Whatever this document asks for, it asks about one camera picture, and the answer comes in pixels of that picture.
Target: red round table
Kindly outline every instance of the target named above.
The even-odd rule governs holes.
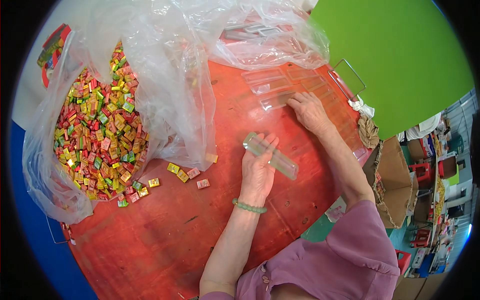
[[[168,162],[151,161],[140,182],[160,178],[159,187],[126,208],[99,203],[94,215],[72,226],[72,253],[101,300],[189,299],[198,295],[204,265],[233,209],[241,184],[242,141],[249,132],[275,132],[278,148],[299,165],[296,180],[280,172],[253,238],[244,271],[267,260],[313,224],[340,196],[319,142],[297,121],[289,107],[264,111],[240,74],[244,71],[209,62],[216,96],[215,127],[218,162],[183,183],[167,171]],[[295,67],[283,65],[282,69]],[[336,93],[327,114],[350,148],[363,148],[356,133],[359,114],[328,75],[317,71]],[[300,82],[293,88],[305,91]],[[363,148],[363,165],[371,151]],[[208,178],[199,190],[196,181]]]

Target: white cloth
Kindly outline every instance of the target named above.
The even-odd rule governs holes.
[[[418,126],[413,126],[412,128],[406,130],[407,132],[407,141],[421,139],[425,135],[431,133],[440,123],[441,112],[434,115],[431,118],[426,119]],[[405,139],[405,132],[401,132],[396,135],[396,138],[401,142]]]
[[[363,100],[360,98],[360,95],[357,95],[358,101],[348,101],[348,104],[352,107],[354,111],[359,111],[361,115],[367,116],[369,119],[373,118],[375,115],[375,109],[363,103]]]

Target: blue wall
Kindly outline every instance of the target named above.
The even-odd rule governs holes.
[[[10,145],[11,174],[21,230],[25,233],[35,257],[53,287],[63,299],[97,300],[95,292],[80,270],[68,243],[55,244],[48,229],[47,219],[32,201],[25,188],[22,173],[22,147],[25,131],[12,121]],[[64,241],[60,224],[49,219],[55,240]]]

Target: sleeve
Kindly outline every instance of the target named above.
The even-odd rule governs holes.
[[[371,201],[356,203],[335,223],[326,242],[333,252],[355,265],[400,275],[395,249]]]
[[[210,292],[203,295],[200,300],[233,300],[233,297],[225,292]]]

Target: red stool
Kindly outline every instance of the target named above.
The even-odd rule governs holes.
[[[398,259],[398,267],[400,268],[400,274],[404,274],[407,271],[408,266],[410,265],[410,259],[412,258],[412,254],[397,249],[395,249],[395,252],[396,258]]]
[[[428,241],[430,239],[430,230],[428,229],[419,229],[417,230],[417,235],[415,240],[410,243],[413,244],[413,248],[423,248],[428,246]]]
[[[409,168],[412,168],[412,172],[417,173],[417,180],[418,182],[428,180],[430,181],[430,164],[429,163],[423,163],[423,164],[417,164],[417,165],[411,165],[408,166]],[[425,171],[423,175],[420,175],[423,173],[421,170],[417,170],[419,168],[423,168]]]
[[[443,160],[438,162],[438,175],[440,175],[440,178],[444,177],[444,161]]]

